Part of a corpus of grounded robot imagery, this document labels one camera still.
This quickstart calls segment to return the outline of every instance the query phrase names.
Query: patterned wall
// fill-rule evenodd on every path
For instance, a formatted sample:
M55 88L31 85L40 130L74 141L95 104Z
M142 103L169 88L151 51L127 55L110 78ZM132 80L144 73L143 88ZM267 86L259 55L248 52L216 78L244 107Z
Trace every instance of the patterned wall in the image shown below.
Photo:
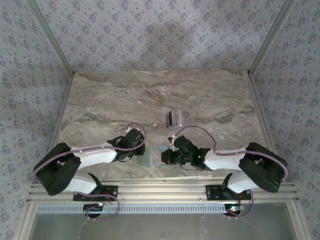
M248 69L281 3L38 0L76 72Z
M69 77L22 0L0 1L0 239L12 239Z
M255 82L276 148L320 239L320 3L299 0Z

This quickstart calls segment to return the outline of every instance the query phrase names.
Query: glass panel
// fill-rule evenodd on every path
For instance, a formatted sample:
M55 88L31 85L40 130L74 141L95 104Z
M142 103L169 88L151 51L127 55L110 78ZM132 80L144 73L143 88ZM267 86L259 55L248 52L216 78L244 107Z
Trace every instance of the glass panel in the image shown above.
M295 240L285 203L255 204L245 218L223 214L37 214L29 240Z

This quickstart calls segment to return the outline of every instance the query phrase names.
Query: marble surface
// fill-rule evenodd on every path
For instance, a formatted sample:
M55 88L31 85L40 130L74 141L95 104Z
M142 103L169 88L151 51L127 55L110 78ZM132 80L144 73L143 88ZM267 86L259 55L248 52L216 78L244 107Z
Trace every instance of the marble surface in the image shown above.
M265 145L247 80L244 71L222 69L77 73L58 141L74 147L99 145L125 135L125 126L138 122L147 130L147 146L168 145L173 133L165 129L165 114L183 109L189 123L213 134L218 150L239 149L250 142ZM183 134L198 147L213 145L199 129L189 128ZM100 180L225 176L230 172L188 171L179 165L138 166L135 157L126 163L101 163L80 171L91 172Z

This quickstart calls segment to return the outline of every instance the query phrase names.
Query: black mounting bracket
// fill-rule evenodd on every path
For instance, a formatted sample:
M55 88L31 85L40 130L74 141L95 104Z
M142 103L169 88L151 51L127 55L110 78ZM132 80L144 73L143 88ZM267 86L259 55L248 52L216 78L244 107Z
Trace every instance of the black mounting bracket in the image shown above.
M246 200L251 200L251 195L248 190L243 191L241 193L235 193L232 197L226 196L224 194L222 185L206 185L205 194L206 194L206 199L208 201L228 201L228 200L239 201L241 198L241 195L243 195L243 197Z
M113 185L103 185L101 187L101 191L100 193L98 193L99 195L101 194L108 194L114 197L118 196L118 186L113 186ZM77 192L75 192L73 194L73 201L75 202L114 202L116 200L114 200L111 197L107 197L107 196L99 196L99 197L91 197L91 196L82 196L81 194L78 194Z

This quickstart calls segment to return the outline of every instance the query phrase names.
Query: wire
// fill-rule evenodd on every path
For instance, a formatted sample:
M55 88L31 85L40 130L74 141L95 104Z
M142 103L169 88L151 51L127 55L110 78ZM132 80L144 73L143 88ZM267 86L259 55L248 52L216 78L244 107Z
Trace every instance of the wire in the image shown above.
M112 215L112 216L109 216L109 217L104 217L104 218L92 218L92 217L89 217L89 212L94 209L96 206L92 206L90 208L88 208L88 210L86 211L85 215L87 217L88 220L92 220L92 221L105 221L105 220L110 220L112 218L114 218L120 211L120 201L118 200L118 198L116 198L115 196L112 196L112 195L109 195L109 194L86 194L86 193L83 193L83 192L77 192L78 194L82 195L82 196L85 196L85 197L90 197L90 198L96 198L96 197L106 197L106 198L112 198L114 199L118 206L116 208L116 211L115 213Z
M36 170L33 171L32 173L32 178L33 180L39 182L39 180L37 179L37 176L36 174L41 170L43 169L45 166L47 166L49 163L53 162L54 160L60 158L60 157L64 157L65 155L68 155L68 154L78 154L78 153L84 153L84 152L92 152L92 151L96 151L96 150L100 150L100 149L111 149L111 150L120 150L120 151L132 151L132 150L136 150L138 148L140 148L146 141L146 138L147 138L147 133L146 133L146 130L145 128L137 123L137 122L132 122L130 124L128 124L126 126L126 129L133 125L133 124L136 124L138 125L142 130L143 130L143 140L142 142L138 145L138 146L135 146L135 147L132 147L132 148L120 148L120 147L115 147L115 146L92 146L92 147L87 147L87 148L83 148L83 149L77 149L77 150L70 150L70 151L66 151L66 152L63 152L63 153L60 153L52 158L50 158L49 160L45 161L44 163L42 163Z
M240 201L239 201L239 204L241 203L241 200L242 200L242 199L243 199L243 200L245 200L245 202L247 202L246 197L245 197L242 193L240 193L239 195L240 195Z
M188 125L188 126L185 126L183 128L181 128L176 134L175 136L177 136L179 133L181 133L183 130L187 129L187 128L198 128L198 129L201 129L203 130L206 134L209 135L209 137L213 140L213 152L218 155L218 156L236 156L236 155L239 155L239 154L252 154L252 155L258 155L258 156L262 156L262 157L265 157L265 158L268 158L270 159L271 161L274 161L275 163L279 164L282 169L284 170L284 175L283 175L283 180L285 180L287 177L288 177L288 169L287 167L281 162L279 161L278 159L276 159L275 157L273 156L270 156L268 154L265 154L265 153L262 153L262 152L258 152L258 151L247 151L247 150L244 150L244 151L236 151L236 152L229 152L229 153L219 153L219 152L216 152L216 147L217 147L217 142L215 140L215 138L210 134L210 132L208 132L206 129L204 129L203 127L201 126L197 126L197 125Z
M254 194L253 194L252 190L249 189L249 191L250 191L250 196L251 196L251 204L250 204L249 210L242 216L239 216L239 215L235 214L234 212L227 210L227 212L229 214L232 214L232 215L234 215L235 218L239 219L239 218L243 218L243 217L247 216L252 211L252 209L254 208L255 200L254 200Z
M180 167L183 169L183 170L187 170L187 171L194 171L194 170L197 170L197 169L185 169L182 164L180 164Z

